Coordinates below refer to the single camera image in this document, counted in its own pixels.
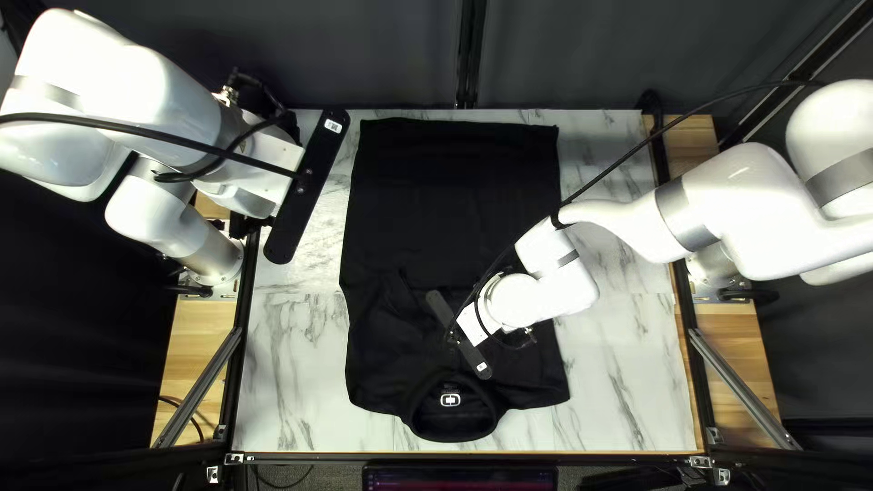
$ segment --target white logo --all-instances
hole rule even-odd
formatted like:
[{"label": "white logo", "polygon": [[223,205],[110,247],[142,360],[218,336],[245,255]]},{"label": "white logo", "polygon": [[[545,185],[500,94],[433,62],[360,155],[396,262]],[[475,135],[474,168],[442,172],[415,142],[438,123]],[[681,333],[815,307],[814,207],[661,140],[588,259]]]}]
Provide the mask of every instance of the white logo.
[{"label": "white logo", "polygon": [[443,394],[439,397],[439,404],[452,407],[461,404],[461,394]]}]

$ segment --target table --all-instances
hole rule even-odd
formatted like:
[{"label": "table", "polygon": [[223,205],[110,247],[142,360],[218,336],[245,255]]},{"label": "table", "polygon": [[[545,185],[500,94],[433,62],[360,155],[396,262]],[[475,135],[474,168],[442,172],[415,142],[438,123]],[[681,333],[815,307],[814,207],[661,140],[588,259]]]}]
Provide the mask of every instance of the table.
[{"label": "table", "polygon": [[[317,111],[299,111],[304,140]],[[348,402],[348,330],[338,285],[342,231],[358,121],[377,117],[557,125],[564,196],[645,136],[636,111],[353,111],[353,123],[291,264],[258,258],[232,448],[308,452],[691,452],[688,382],[666,265],[642,260],[596,225],[571,239],[601,288],[589,310],[556,320],[571,399],[508,412],[489,437],[445,444],[419,439],[397,417]],[[588,197],[629,201],[654,187],[641,152]]]},{"label": "table", "polygon": [[[644,116],[643,121],[646,128],[651,127],[649,116]],[[673,176],[691,169],[718,153],[712,119],[708,115],[692,116],[677,125],[667,133],[665,144]],[[228,217],[227,210],[214,205],[204,197],[198,197],[196,208],[207,218]],[[210,308],[209,305],[218,305],[218,308]],[[698,324],[707,334],[710,343],[732,364],[773,414],[778,415],[753,305],[704,304],[697,305],[695,310]],[[211,358],[215,347],[230,331],[233,324],[233,311],[232,302],[180,301],[178,303],[162,394],[176,398],[184,397],[200,370]],[[676,321],[680,326],[678,310]],[[682,329],[679,329],[679,335],[681,340]],[[680,348],[687,369],[688,360],[684,341],[680,341]],[[218,420],[221,383],[222,380],[216,381],[214,389],[217,390],[210,390],[207,398],[197,409],[196,419],[204,427],[207,439],[211,435],[214,422]],[[728,443],[744,446],[773,446],[773,442],[752,422],[739,401],[718,380],[718,376],[712,373],[710,386],[716,422]],[[169,405],[158,405],[155,436],[160,432],[173,409]],[[702,448],[702,437],[696,415],[693,421],[697,447]],[[196,432],[189,425],[178,444],[196,441]]]}]

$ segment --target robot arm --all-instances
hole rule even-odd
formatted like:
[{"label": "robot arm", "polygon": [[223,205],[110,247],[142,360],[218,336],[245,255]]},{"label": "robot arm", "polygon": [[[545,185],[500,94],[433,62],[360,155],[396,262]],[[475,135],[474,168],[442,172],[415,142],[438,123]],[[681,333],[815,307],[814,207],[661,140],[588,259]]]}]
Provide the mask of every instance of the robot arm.
[{"label": "robot arm", "polygon": [[[692,272],[725,280],[800,274],[821,285],[873,270],[873,80],[837,82],[804,100],[787,144],[797,174],[769,147],[744,143],[633,202],[581,200],[557,219],[597,224],[650,262],[688,258]],[[529,273],[491,278],[476,299],[479,316],[471,304],[457,318],[474,345],[597,300],[550,220],[515,249]]]},{"label": "robot arm", "polygon": [[[160,53],[97,19],[50,9],[28,34],[0,114],[86,116],[228,148],[261,120],[221,99]],[[58,123],[0,129],[0,167],[79,201],[102,194],[131,150],[141,158],[109,200],[107,223],[178,260],[203,285],[234,280],[240,245],[206,222],[189,199],[198,188],[226,208],[267,218],[282,203],[289,177],[227,160],[193,183],[159,183],[156,174],[199,170],[215,157],[144,136]],[[296,170],[303,156],[278,128],[256,132],[234,150],[288,170]]]}]

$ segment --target white marble table surface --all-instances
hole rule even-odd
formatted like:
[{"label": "white marble table surface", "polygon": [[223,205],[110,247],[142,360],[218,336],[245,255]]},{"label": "white marble table surface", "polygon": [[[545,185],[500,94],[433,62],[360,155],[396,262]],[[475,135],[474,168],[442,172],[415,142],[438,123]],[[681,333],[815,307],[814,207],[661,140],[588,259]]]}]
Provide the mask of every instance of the white marble table surface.
[{"label": "white marble table surface", "polygon": [[[298,111],[304,143],[319,111]],[[555,320],[571,398],[510,410],[483,439],[420,439],[396,416],[348,401],[346,303],[339,287],[360,121],[386,117],[557,125],[567,196],[645,136],[637,111],[355,110],[351,128],[289,265],[258,258],[233,449],[244,452],[690,451],[688,382],[666,265],[646,262],[596,225],[569,230],[601,289],[589,310]],[[587,197],[629,201],[654,187],[640,152]],[[268,229],[261,236],[263,245]]]}]

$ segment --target gray backdrop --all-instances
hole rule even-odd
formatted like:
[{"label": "gray backdrop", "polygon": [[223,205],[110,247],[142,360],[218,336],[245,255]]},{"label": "gray backdrop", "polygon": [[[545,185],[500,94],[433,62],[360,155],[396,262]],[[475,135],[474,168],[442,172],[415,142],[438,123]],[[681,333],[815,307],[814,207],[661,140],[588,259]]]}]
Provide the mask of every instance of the gray backdrop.
[{"label": "gray backdrop", "polygon": [[[451,106],[461,0],[47,0],[215,86],[234,65],[295,106]],[[682,111],[779,79],[856,0],[491,0],[480,107]],[[715,109],[719,124],[752,104]]]}]

